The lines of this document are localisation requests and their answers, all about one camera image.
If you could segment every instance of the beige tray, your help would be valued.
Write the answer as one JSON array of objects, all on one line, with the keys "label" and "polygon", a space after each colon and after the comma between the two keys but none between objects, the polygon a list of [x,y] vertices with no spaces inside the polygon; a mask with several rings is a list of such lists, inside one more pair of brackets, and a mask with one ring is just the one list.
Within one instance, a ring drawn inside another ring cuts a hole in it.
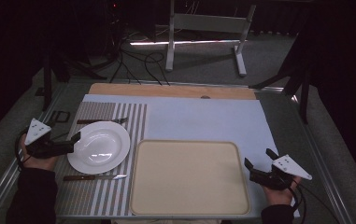
[{"label": "beige tray", "polygon": [[236,145],[143,140],[130,206],[143,216],[245,215],[249,199]]}]

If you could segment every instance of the striped placemat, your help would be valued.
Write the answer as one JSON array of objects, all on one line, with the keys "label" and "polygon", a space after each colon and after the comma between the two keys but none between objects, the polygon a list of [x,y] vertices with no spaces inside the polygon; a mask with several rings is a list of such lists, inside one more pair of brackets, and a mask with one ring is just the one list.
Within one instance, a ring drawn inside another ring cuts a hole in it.
[{"label": "striped placemat", "polygon": [[62,181],[64,175],[81,175],[62,156],[55,167],[59,186],[55,211],[57,217],[127,217],[132,216],[129,199],[134,170],[135,150],[144,136],[147,116],[145,104],[115,104],[82,102],[74,119],[68,139],[86,124],[78,119],[117,119],[128,117],[122,124],[130,137],[131,147],[125,160],[102,175],[127,174],[122,180]]}]

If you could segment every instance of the metal stand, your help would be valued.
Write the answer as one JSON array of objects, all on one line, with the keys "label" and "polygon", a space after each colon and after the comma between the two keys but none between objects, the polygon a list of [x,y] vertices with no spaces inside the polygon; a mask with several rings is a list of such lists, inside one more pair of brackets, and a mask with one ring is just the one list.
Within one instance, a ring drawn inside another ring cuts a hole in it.
[{"label": "metal stand", "polygon": [[241,34],[239,45],[235,46],[235,57],[239,75],[242,77],[246,76],[247,70],[245,69],[244,60],[242,57],[242,49],[248,36],[250,23],[252,21],[255,8],[256,6],[254,5],[250,7],[249,14],[246,18],[189,15],[175,13],[175,0],[171,0],[169,18],[169,44],[168,52],[166,53],[165,70],[168,72],[173,70],[175,29],[202,30]]},{"label": "metal stand", "polygon": [[311,62],[307,62],[305,64],[299,64],[296,66],[291,67],[290,69],[287,69],[283,71],[282,69],[279,70],[278,74],[270,77],[269,79],[255,84],[255,85],[250,85],[249,88],[251,89],[262,89],[264,87],[269,86],[270,84],[283,79],[284,77],[291,77],[288,81],[288,83],[285,85],[283,88],[283,93],[285,95],[291,95],[293,96],[300,86],[302,87],[302,92],[301,92],[301,98],[300,98],[300,108],[299,108],[299,113],[300,117],[303,120],[305,124],[308,123],[306,119],[306,106],[308,102],[308,91],[309,91],[309,82],[311,79],[311,73],[312,73],[312,64]]},{"label": "metal stand", "polygon": [[52,101],[52,87],[51,87],[51,76],[52,76],[52,70],[53,70],[53,65],[52,62],[55,63],[55,60],[60,60],[60,63],[67,63],[70,66],[82,71],[85,75],[93,78],[93,79],[107,79],[106,77],[100,77],[91,69],[88,69],[81,65],[80,63],[77,63],[69,57],[67,57],[65,54],[61,52],[56,52],[54,54],[53,49],[50,44],[46,44],[46,46],[43,49],[43,69],[44,69],[44,88],[40,89],[37,91],[36,95],[39,96],[44,96],[44,104],[43,104],[43,111],[46,111]]}]

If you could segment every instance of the metal frame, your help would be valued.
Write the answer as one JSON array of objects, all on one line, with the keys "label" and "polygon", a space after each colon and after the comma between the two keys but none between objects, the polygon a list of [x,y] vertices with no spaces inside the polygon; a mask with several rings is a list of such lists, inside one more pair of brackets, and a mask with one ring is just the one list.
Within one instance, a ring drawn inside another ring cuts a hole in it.
[{"label": "metal frame", "polygon": [[250,6],[246,18],[236,17],[216,17],[204,15],[188,15],[175,13],[175,0],[171,0],[170,18],[169,18],[169,43],[166,53],[165,70],[173,71],[174,54],[175,54],[175,29],[201,30],[201,31],[218,31],[225,33],[240,33],[241,37],[238,46],[235,46],[235,59],[238,66],[239,75],[245,77],[247,70],[242,57],[242,49],[247,39],[250,24],[253,18],[256,6]]}]

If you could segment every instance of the hand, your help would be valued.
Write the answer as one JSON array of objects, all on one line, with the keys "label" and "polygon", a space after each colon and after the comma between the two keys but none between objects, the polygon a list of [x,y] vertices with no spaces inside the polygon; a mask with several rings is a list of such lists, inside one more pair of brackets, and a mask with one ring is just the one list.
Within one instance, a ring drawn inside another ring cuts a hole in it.
[{"label": "hand", "polygon": [[58,157],[51,157],[48,159],[38,159],[35,157],[31,157],[27,154],[26,146],[24,144],[26,138],[26,134],[21,137],[20,145],[23,152],[23,166],[26,168],[37,168],[42,170],[53,171],[56,161]]},{"label": "hand", "polygon": [[[301,177],[300,176],[295,176],[293,178],[292,184],[291,184],[291,189],[295,190],[297,187],[297,184],[300,183]],[[270,189],[268,187],[262,186],[265,197],[267,198],[267,201],[270,205],[275,205],[275,204],[287,204],[291,205],[292,203],[292,198],[293,195],[290,190],[284,189],[284,190],[276,190],[276,189]]]}]

